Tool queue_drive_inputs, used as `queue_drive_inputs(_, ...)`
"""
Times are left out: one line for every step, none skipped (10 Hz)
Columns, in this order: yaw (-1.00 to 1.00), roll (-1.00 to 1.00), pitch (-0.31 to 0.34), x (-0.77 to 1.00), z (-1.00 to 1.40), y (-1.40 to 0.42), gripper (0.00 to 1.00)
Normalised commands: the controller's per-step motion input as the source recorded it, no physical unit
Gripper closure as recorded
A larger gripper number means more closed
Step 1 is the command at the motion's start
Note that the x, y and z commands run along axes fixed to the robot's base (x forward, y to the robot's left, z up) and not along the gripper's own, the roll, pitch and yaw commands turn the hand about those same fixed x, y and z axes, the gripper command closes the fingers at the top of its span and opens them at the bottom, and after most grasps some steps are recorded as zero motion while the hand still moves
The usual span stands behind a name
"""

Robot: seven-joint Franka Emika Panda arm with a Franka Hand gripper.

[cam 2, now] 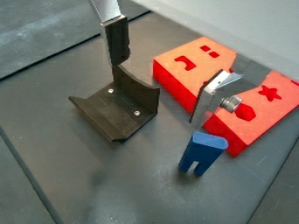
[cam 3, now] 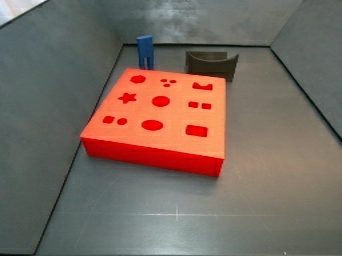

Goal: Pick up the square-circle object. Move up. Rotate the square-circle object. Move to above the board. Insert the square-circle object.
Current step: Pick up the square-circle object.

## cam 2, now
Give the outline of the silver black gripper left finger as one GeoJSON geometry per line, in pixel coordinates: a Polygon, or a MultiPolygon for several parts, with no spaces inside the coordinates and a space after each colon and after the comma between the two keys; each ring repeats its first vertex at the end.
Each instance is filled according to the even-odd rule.
{"type": "Polygon", "coordinates": [[[111,66],[115,67],[129,57],[127,17],[120,12],[117,0],[88,0],[88,3],[99,19],[111,66]]]}

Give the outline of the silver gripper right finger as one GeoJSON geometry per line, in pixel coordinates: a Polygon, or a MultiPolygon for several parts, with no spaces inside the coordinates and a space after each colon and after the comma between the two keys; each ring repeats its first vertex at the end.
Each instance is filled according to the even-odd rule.
{"type": "Polygon", "coordinates": [[[189,124],[200,128],[219,109],[233,113],[241,99],[237,94],[257,87],[269,74],[269,68],[239,54],[232,63],[232,73],[219,70],[201,86],[191,113],[189,124]]]}

